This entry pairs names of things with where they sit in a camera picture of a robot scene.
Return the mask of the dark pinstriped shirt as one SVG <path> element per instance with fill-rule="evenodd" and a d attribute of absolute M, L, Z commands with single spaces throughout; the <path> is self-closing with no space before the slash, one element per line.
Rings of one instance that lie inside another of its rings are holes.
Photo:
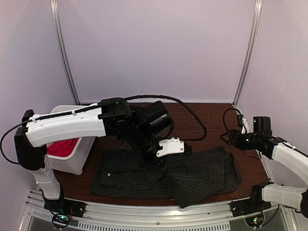
<path fill-rule="evenodd" d="M 212 194 L 233 192 L 241 182 L 233 155 L 222 146 L 189 155 L 168 155 L 149 167 L 136 152 L 105 151 L 91 193 L 130 199 L 174 199 L 180 208 L 185 208 Z"/>

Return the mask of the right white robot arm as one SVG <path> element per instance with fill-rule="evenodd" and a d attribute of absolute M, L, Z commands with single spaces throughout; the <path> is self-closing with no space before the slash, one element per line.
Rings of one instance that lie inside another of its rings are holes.
<path fill-rule="evenodd" d="M 308 183 L 308 155 L 291 146 L 286 140 L 274 137 L 268 116 L 253 117 L 253 131 L 248 132 L 242 118 L 242 129 L 228 129 L 219 138 L 229 146 L 241 151 L 257 150 L 270 160 L 278 162 Z M 257 212 L 265 202 L 274 202 L 298 210 L 308 216 L 308 188 L 296 188 L 275 183 L 253 186 L 247 209 Z"/>

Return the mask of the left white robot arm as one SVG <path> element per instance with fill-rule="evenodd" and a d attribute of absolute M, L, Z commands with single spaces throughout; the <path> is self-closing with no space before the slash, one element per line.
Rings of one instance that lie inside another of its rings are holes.
<path fill-rule="evenodd" d="M 181 152 L 181 141 L 156 137 L 173 120 L 161 101 L 135 107 L 123 98 L 102 100 L 90 106 L 57 114 L 38 115 L 28 110 L 14 136 L 19 164 L 29 170 L 50 205 L 59 214 L 69 210 L 62 187 L 46 162 L 47 144 L 83 137 L 117 137 L 128 142 L 144 160 Z"/>

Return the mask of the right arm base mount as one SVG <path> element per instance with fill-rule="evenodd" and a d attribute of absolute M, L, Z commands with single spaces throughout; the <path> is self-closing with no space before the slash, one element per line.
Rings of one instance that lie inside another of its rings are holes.
<path fill-rule="evenodd" d="M 229 205 L 233 217 L 262 212 L 264 209 L 271 208 L 270 202 L 265 202 L 262 200 L 262 189 L 270 184 L 272 184 L 272 182 L 264 182 L 254 185 L 248 199 L 232 199 Z"/>

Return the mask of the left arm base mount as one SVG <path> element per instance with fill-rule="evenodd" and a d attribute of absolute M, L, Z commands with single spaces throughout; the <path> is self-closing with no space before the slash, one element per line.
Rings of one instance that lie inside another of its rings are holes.
<path fill-rule="evenodd" d="M 83 218 L 86 204 L 84 202 L 66 199 L 64 190 L 61 188 L 60 197 L 56 200 L 47 199 L 42 193 L 44 208 L 52 213 L 65 214 L 68 216 Z"/>

